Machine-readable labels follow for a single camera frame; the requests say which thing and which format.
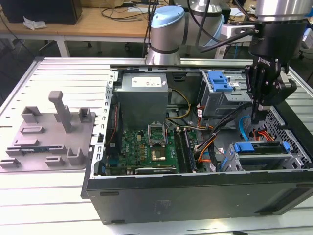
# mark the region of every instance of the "white paper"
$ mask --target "white paper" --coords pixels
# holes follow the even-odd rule
[[[231,16],[243,16],[244,14],[239,10],[239,8],[231,8],[230,15]]]
[[[132,87],[162,87],[161,77],[133,77]]]
[[[45,25],[44,21],[31,21],[27,18],[24,17],[24,22],[23,24],[27,27],[30,28],[31,30],[35,30],[35,28],[46,28],[47,25]]]

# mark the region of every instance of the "cable on desk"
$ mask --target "cable on desk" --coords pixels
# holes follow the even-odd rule
[[[31,56],[33,58],[35,58],[34,54],[27,48],[27,46],[25,46],[25,44],[21,41],[21,39],[19,39],[10,29],[9,27],[6,25],[5,21],[3,20],[3,17],[2,17],[2,9],[0,10],[0,18],[4,24],[4,26],[6,27],[6,29],[22,44],[22,46],[29,52],[29,54],[31,54]]]
[[[108,8],[105,8],[105,9],[102,10],[102,8],[101,8],[101,6],[100,6],[100,11],[101,11],[101,15],[102,15],[102,16],[104,16],[104,17],[106,17],[106,18],[109,18],[109,19],[111,19],[111,20],[115,20],[115,21],[123,21],[123,22],[141,21],[142,19],[137,18],[136,16],[141,16],[141,15],[144,15],[144,14],[147,14],[147,13],[146,13],[146,12],[142,12],[142,10],[141,10],[139,7],[132,7],[131,9],[133,9],[133,8],[138,8],[138,9],[141,11],[141,13],[136,14],[136,15],[133,15],[133,16],[112,17],[111,15],[112,15],[114,12],[123,13],[123,12],[125,12],[125,11],[128,11],[129,9],[127,8],[127,9],[124,10],[124,11],[116,11],[115,9],[108,7]],[[104,14],[104,12],[107,11],[107,10],[112,10],[112,12],[111,12],[110,15]]]
[[[247,16],[250,20],[253,20],[252,17],[249,15],[249,13],[247,13],[247,11],[244,9],[243,6],[241,6],[241,4],[238,2],[238,0],[233,0],[236,5],[239,7],[239,9],[241,10],[242,13],[244,13],[245,16]]]

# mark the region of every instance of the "black cable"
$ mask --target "black cable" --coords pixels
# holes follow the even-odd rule
[[[224,41],[222,41],[220,43],[216,43],[216,44],[214,44],[214,45],[212,45],[210,47],[204,47],[204,49],[201,50],[200,53],[205,53],[205,52],[214,50],[216,48],[219,48],[219,47],[224,46],[226,44],[232,43],[232,42],[234,42],[234,41],[236,41],[238,39],[244,38],[246,36],[251,36],[253,34],[255,34],[254,29],[248,29],[247,31],[245,31],[245,32],[243,32],[241,34],[235,35],[235,36],[233,36],[231,38],[228,38],[228,39],[226,39],[226,40],[224,40]]]
[[[198,27],[200,27],[200,23],[197,21],[194,13],[192,12],[191,10],[191,7],[190,7],[190,2],[189,0],[187,0],[187,6],[188,6],[188,11],[192,17],[192,19],[194,20],[194,22],[197,24]],[[208,36],[209,38],[211,38],[212,40],[214,40],[215,42],[219,43],[220,40],[214,38],[211,34],[209,34],[204,28],[202,28],[202,32],[206,34],[206,36]]]
[[[0,92],[0,97],[1,97],[1,99],[2,99],[3,101],[5,101],[5,99],[3,98],[3,95],[2,95],[1,92]]]
[[[204,22],[205,22],[205,19],[206,19],[205,15],[206,15],[206,13],[207,13],[207,11],[209,9],[210,2],[211,2],[211,0],[207,0],[206,1],[204,14],[203,14],[203,17],[202,17],[202,20],[201,20],[201,24],[200,24],[200,27],[199,27],[199,30],[198,30],[198,33],[197,33],[197,37],[196,37],[196,47],[197,48],[199,48],[199,40],[200,40],[200,36],[201,36],[202,30],[203,30]]]
[[[312,53],[308,53],[308,52],[305,52],[305,51],[302,51],[302,50],[299,50],[301,53],[304,53],[304,54],[308,54],[308,55],[311,55],[311,54],[313,54],[313,52]]]
[[[247,16],[249,19],[251,18],[251,16],[249,15],[249,13],[247,13],[247,11],[244,9],[243,6],[241,6],[241,4],[238,2],[238,0],[233,0],[236,5],[239,7],[239,9],[241,10],[242,13],[245,14],[245,16]]]
[[[157,5],[156,0],[154,0],[153,2],[153,6],[152,6],[152,11],[150,11],[150,7],[151,7],[151,0],[149,0],[149,4],[148,4],[148,24],[147,24],[147,29],[146,29],[146,33],[145,33],[145,37],[143,40],[143,48],[142,48],[142,57],[145,57],[145,46],[146,46],[146,40],[147,40],[147,36],[148,36],[148,43],[150,43],[150,34],[151,34],[151,23],[152,23],[152,18],[154,15],[154,11],[153,11],[153,6]]]
[[[213,130],[211,131],[209,137],[204,140],[202,143],[200,143],[197,147],[197,151],[196,152],[200,152],[203,150],[203,148],[210,143],[217,135],[217,133],[227,125],[227,123],[233,121],[238,114],[243,110],[246,109],[248,107],[251,107],[252,103],[245,103],[239,107],[237,107],[236,109],[234,109],[233,111],[231,111],[229,114],[227,114],[226,116],[224,116],[213,128]]]
[[[5,72],[3,72],[3,71],[1,71],[1,70],[0,70],[0,73],[3,74],[4,76],[6,76],[7,78],[13,80],[13,81],[16,81],[16,82],[19,81],[19,80],[14,79],[13,77],[9,76],[8,74],[6,74]]]
[[[308,79],[307,79],[307,83],[309,82],[309,80],[312,78],[312,75],[313,75],[313,71],[311,72],[311,74],[310,74],[310,76],[308,77]]]
[[[0,10],[0,18],[4,24],[4,26],[6,27],[6,29],[22,44],[22,46],[29,52],[29,54],[32,55],[33,58],[35,58],[34,54],[24,45],[24,43],[21,41],[21,39],[19,39],[10,29],[9,27],[6,25],[6,23],[4,22],[3,20],[3,17],[2,17],[2,9]]]
[[[105,11],[107,11],[107,10],[109,10],[109,9],[112,9],[112,8],[109,8],[109,7],[108,7],[108,8],[103,9],[103,10],[101,11],[101,15],[104,16],[104,17],[106,17],[106,18],[112,19],[112,20],[126,20],[126,19],[132,19],[132,18],[134,18],[134,17],[136,17],[136,16],[141,16],[141,15],[146,14],[146,12],[144,12],[144,13],[136,14],[136,15],[133,15],[133,16],[125,16],[125,17],[117,18],[117,17],[111,17],[111,16],[107,16],[107,15],[103,14]]]
[[[176,114],[177,114],[178,117],[180,116],[179,110],[176,110]],[[185,119],[180,118],[180,120],[181,120],[186,126],[189,126],[189,124],[185,121]]]
[[[207,0],[206,5],[205,5],[205,10],[204,10],[205,12],[208,11],[209,5],[210,5],[210,0]],[[245,31],[245,32],[243,32],[241,34],[235,35],[235,36],[233,36],[231,38],[228,38],[228,39],[226,39],[226,40],[224,40],[222,42],[216,43],[216,44],[214,44],[214,45],[212,45],[210,47],[200,47],[199,46],[199,40],[200,40],[200,36],[201,36],[202,30],[203,30],[204,22],[205,22],[205,16],[203,16],[203,18],[202,18],[201,25],[199,27],[198,34],[197,34],[197,39],[196,39],[196,47],[200,51],[200,53],[205,53],[205,52],[214,50],[214,49],[219,48],[221,46],[224,46],[226,44],[232,43],[232,42],[234,42],[234,41],[236,41],[238,39],[244,38],[245,36],[249,36],[249,35],[255,34],[254,29],[248,29],[247,31]]]

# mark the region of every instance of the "wooden table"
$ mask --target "wooden table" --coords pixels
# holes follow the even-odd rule
[[[47,28],[34,31],[22,23],[9,23],[4,14],[2,17],[9,29],[19,39],[55,40],[62,57],[70,57],[66,41],[96,41],[96,42],[143,42],[147,28],[144,15],[137,16],[138,21],[120,22],[101,15],[99,8],[83,8],[82,16],[75,25],[47,23]],[[137,12],[114,12],[112,17],[125,17],[139,14]],[[0,38],[15,39],[4,24],[0,23]]]

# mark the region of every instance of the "black computer case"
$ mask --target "black computer case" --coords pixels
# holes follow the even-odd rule
[[[0,0],[11,23],[21,23],[24,16],[32,21],[76,24],[82,14],[80,0]]]

